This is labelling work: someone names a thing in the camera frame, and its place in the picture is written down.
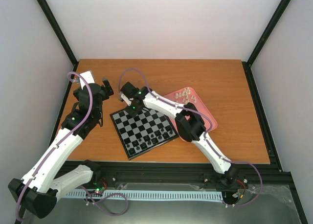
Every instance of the wire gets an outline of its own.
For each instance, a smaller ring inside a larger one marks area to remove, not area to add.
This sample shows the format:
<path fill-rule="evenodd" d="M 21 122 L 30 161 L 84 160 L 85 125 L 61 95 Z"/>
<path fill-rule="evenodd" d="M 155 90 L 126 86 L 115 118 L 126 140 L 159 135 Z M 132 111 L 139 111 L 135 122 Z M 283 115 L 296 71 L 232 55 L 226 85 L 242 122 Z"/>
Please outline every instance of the wire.
<path fill-rule="evenodd" d="M 87 196 L 91 199 L 92 203 L 97 206 L 97 208 L 99 208 L 103 213 L 105 213 L 105 214 L 107 214 L 109 216 L 120 216 L 120 215 L 126 213 L 126 211 L 129 208 L 129 201 L 126 198 L 126 196 L 124 194 L 122 194 L 122 193 L 113 193 L 113 194 L 110 194 L 110 195 L 108 195 L 108 196 L 106 196 L 106 197 L 104 197 L 104 198 L 102 198 L 102 199 L 100 199 L 98 201 L 95 201 L 86 188 L 84 188 L 83 186 L 80 186 L 80 188 L 82 188 L 82 189 L 84 189 L 84 191 L 86 191 Z M 101 208 L 99 206 L 99 203 L 107 200 L 108 198 L 110 198 L 112 196 L 121 196 L 126 201 L 126 207 L 125 207 L 125 209 L 122 212 L 120 212 L 120 213 L 111 213 L 111 212 L 108 212 L 107 210 L 105 210 L 105 209 L 103 209 L 103 208 Z"/>
<path fill-rule="evenodd" d="M 90 113 L 91 113 L 91 110 L 92 110 L 92 92 L 91 92 L 91 89 L 90 89 L 90 86 L 89 84 L 87 83 L 87 81 L 77 72 L 74 72 L 74 71 L 70 71 L 68 74 L 67 74 L 67 78 L 69 79 L 69 81 L 71 82 L 77 82 L 77 80 L 74 80 L 74 79 L 71 79 L 71 75 L 76 75 L 78 76 L 83 82 L 84 84 L 86 85 L 86 88 L 88 90 L 88 94 L 89 94 L 89 108 L 88 108 L 88 111 L 85 115 L 85 117 L 83 118 L 83 120 L 76 126 L 74 127 L 68 134 L 66 134 L 59 142 L 56 143 L 57 146 L 59 146 L 62 142 L 64 142 L 65 139 L 68 138 L 68 136 L 70 136 L 73 132 L 75 132 L 79 127 L 82 126 L 82 124 L 88 119 Z M 47 155 L 43 158 L 43 160 L 40 162 L 40 164 L 38 165 L 38 167 L 35 169 L 34 173 L 32 174 L 32 177 L 31 179 L 28 180 L 28 182 L 25 184 L 24 188 L 22 189 L 20 195 L 19 195 L 19 198 L 18 198 L 18 201 L 16 203 L 16 208 L 15 208 L 15 216 L 16 216 L 16 219 L 20 222 L 24 222 L 28 219 L 30 219 L 31 217 L 33 217 L 33 214 L 31 214 L 29 217 L 27 218 L 21 218 L 20 215 L 19 215 L 19 210 L 20 210 L 20 205 L 21 205 L 21 201 L 22 201 L 22 198 L 25 194 L 25 191 L 26 189 L 29 187 L 30 183 L 32 182 L 32 180 L 34 179 L 34 177 L 37 175 L 38 171 L 41 169 L 41 167 L 43 166 L 43 164 L 45 163 L 45 161 L 49 158 L 49 156 L 54 152 L 54 150 L 56 149 L 56 147 L 53 147 L 51 148 L 51 150 L 47 153 Z"/>
<path fill-rule="evenodd" d="M 238 179 L 236 179 L 236 182 L 238 182 L 243 188 L 244 188 L 244 192 L 243 194 L 246 192 L 246 186 L 244 185 L 244 183 Z"/>
<path fill-rule="evenodd" d="M 144 81 L 145 81 L 145 83 L 146 83 L 146 87 L 147 87 L 147 89 L 148 89 L 148 92 L 149 92 L 153 97 L 157 98 L 157 97 L 151 92 L 151 90 L 150 90 L 150 88 L 149 88 L 149 84 L 148 84 L 147 78 L 145 77 L 145 75 L 144 75 L 140 70 L 138 70 L 138 69 L 136 69 L 136 68 L 130 68 L 130 69 L 127 69 L 127 70 L 125 70 L 125 71 L 122 72 L 121 76 L 119 77 L 119 81 L 118 81 L 118 91 L 121 90 L 120 87 L 121 87 L 122 77 L 124 76 L 124 74 L 125 74 L 126 72 L 131 71 L 131 70 L 138 72 L 138 73 L 143 77 L 143 79 L 144 79 Z M 168 101 L 166 101 L 166 100 L 164 100 L 164 99 L 162 99 L 162 98 L 157 98 L 157 99 L 160 100 L 160 101 L 163 102 L 163 103 L 166 103 L 166 104 L 172 106 L 172 107 L 176 107 L 175 104 L 169 103 Z M 210 123 L 210 127 L 209 127 L 209 128 L 205 131 L 205 133 L 204 133 L 204 138 L 205 138 L 205 141 L 207 142 L 207 144 L 208 144 L 208 145 L 210 146 L 210 148 L 212 149 L 212 151 L 213 151 L 219 158 L 221 158 L 221 159 L 224 160 L 225 162 L 232 163 L 232 164 L 249 164 L 249 165 L 256 171 L 256 173 L 258 174 L 258 177 L 259 177 L 259 179 L 260 179 L 260 191 L 257 193 L 257 195 L 256 195 L 252 200 L 248 201 L 247 203 L 241 204 L 241 205 L 236 205 L 236 207 L 243 207 L 243 206 L 246 206 L 246 205 L 252 203 L 253 201 L 255 201 L 255 200 L 259 197 L 259 195 L 261 194 L 261 191 L 262 191 L 262 188 L 263 188 L 262 177 L 261 177 L 261 174 L 260 174 L 260 172 L 258 171 L 258 169 L 257 169 L 252 163 L 250 163 L 250 162 L 246 162 L 246 161 L 230 161 L 230 160 L 228 160 L 228 159 L 223 158 L 223 157 L 215 150 L 215 148 L 211 145 L 211 143 L 206 139 L 206 134 L 208 134 L 208 132 L 209 132 L 209 131 L 212 129 L 212 127 L 213 127 L 213 124 L 212 124 L 210 118 L 207 117 L 206 115 L 204 115 L 204 114 L 201 113 L 201 112 L 198 112 L 198 111 L 195 111 L 195 110 L 192 110 L 192 109 L 189 109 L 189 108 L 184 108 L 184 107 L 177 107 L 177 108 L 178 108 L 178 109 L 182 109 L 182 110 L 186 110 L 186 111 L 190 111 L 190 112 L 193 112 L 193 113 L 196 113 L 196 114 L 202 116 L 203 118 L 205 118 L 205 119 Z"/>
<path fill-rule="evenodd" d="M 107 185 L 106 179 L 105 179 L 105 178 L 101 178 L 100 180 L 102 181 L 102 183 L 103 183 L 103 185 L 104 185 L 104 190 L 107 190 L 108 185 Z"/>
<path fill-rule="evenodd" d="M 99 195 L 99 194 L 96 193 L 96 192 L 93 192 L 93 193 L 90 193 L 90 195 L 92 196 L 92 195 Z M 88 201 L 88 197 L 89 197 L 89 196 L 86 196 L 86 198 L 85 198 L 85 202 L 86 202 L 86 203 L 89 202 L 89 201 Z"/>

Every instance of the white enclosure wall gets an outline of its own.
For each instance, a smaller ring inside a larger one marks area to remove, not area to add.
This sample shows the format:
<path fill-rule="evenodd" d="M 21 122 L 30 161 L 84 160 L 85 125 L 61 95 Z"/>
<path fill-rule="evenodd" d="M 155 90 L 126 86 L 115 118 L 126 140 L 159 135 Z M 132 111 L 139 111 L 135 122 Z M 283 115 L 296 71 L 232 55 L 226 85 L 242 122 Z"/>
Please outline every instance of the white enclosure wall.
<path fill-rule="evenodd" d="M 280 0 L 47 0 L 78 59 L 242 59 Z"/>
<path fill-rule="evenodd" d="M 313 0 L 292 0 L 252 72 L 285 171 L 313 223 Z"/>
<path fill-rule="evenodd" d="M 48 146 L 72 69 L 36 0 L 0 0 L 0 223 L 14 223 L 7 186 Z"/>

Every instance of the pink plastic plate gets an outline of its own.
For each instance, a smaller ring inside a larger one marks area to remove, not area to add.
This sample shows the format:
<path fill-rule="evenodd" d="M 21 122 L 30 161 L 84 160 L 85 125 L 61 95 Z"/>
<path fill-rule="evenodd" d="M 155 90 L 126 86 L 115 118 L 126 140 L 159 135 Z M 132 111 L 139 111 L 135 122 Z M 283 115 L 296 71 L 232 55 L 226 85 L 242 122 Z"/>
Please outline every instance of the pink plastic plate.
<path fill-rule="evenodd" d="M 182 96 L 182 97 L 178 97 L 177 99 L 175 98 L 175 95 L 176 93 L 181 93 L 183 92 L 184 89 L 188 89 L 188 87 L 185 87 L 185 88 L 182 88 L 178 91 L 175 91 L 173 93 L 169 93 L 167 95 L 165 95 L 164 97 L 169 99 L 169 100 L 172 100 L 174 102 L 178 102 L 178 103 L 182 103 L 182 104 L 186 104 L 186 102 L 183 102 L 182 100 L 185 99 L 186 100 L 186 96 Z M 195 90 L 191 87 L 189 87 L 189 89 L 191 90 L 191 94 L 188 95 L 188 99 L 189 99 L 189 102 L 190 103 L 193 103 L 197 110 L 201 113 L 203 113 L 204 115 L 206 115 L 207 117 L 209 117 L 209 119 L 212 121 L 212 130 L 216 129 L 217 127 L 217 122 L 216 120 L 214 119 L 214 117 L 212 116 L 212 114 L 210 113 L 210 111 L 208 110 L 208 108 L 205 106 L 205 104 L 201 101 L 201 99 L 199 98 L 199 96 L 197 95 L 197 93 L 195 92 Z M 196 102 L 191 99 L 191 96 L 194 96 L 196 98 Z M 209 122 L 206 120 L 206 119 L 203 119 L 204 120 L 204 125 L 205 127 L 208 129 L 210 127 L 210 124 Z M 177 127 L 176 127 L 176 123 L 175 123 L 175 120 L 174 119 L 171 119 L 171 122 L 173 123 L 175 129 L 177 130 Z"/>

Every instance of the orange wooden surface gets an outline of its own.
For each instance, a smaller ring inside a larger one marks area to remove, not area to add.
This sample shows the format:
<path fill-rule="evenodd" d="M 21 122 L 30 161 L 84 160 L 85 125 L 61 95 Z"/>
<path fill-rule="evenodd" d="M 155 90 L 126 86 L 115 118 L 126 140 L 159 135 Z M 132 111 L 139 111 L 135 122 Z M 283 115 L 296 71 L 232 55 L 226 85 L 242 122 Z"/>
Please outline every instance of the orange wooden surface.
<path fill-rule="evenodd" d="M 103 102 L 104 126 L 94 128 L 68 158 L 69 160 L 128 161 L 110 113 L 126 104 L 118 100 L 118 79 L 128 68 L 135 67 L 146 75 L 149 86 L 166 95 L 185 86 L 195 89 L 218 122 L 210 136 L 231 160 L 269 163 L 268 153 L 240 60 L 80 60 L 77 72 L 92 70 L 101 84 L 108 78 L 114 95 Z M 122 84 L 130 81 L 144 86 L 142 77 L 130 71 Z M 76 99 L 72 85 L 61 122 Z M 133 159 L 132 161 L 207 163 L 207 158 L 192 143 L 177 138 Z"/>

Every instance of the gray floor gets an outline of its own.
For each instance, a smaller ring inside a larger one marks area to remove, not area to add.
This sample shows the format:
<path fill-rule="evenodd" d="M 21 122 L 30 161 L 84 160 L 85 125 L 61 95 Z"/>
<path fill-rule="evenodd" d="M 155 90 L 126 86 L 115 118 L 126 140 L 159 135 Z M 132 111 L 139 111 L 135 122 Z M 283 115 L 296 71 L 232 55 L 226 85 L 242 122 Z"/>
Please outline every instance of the gray floor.
<path fill-rule="evenodd" d="M 127 213 L 119 217 L 103 214 L 83 199 L 62 199 L 44 219 L 33 218 L 28 224 L 299 224 L 291 196 L 286 189 L 268 189 L 245 207 L 225 208 L 214 202 L 142 202 L 130 201 Z M 246 200 L 253 195 L 248 192 Z M 124 201 L 102 204 L 111 212 L 120 212 Z"/>

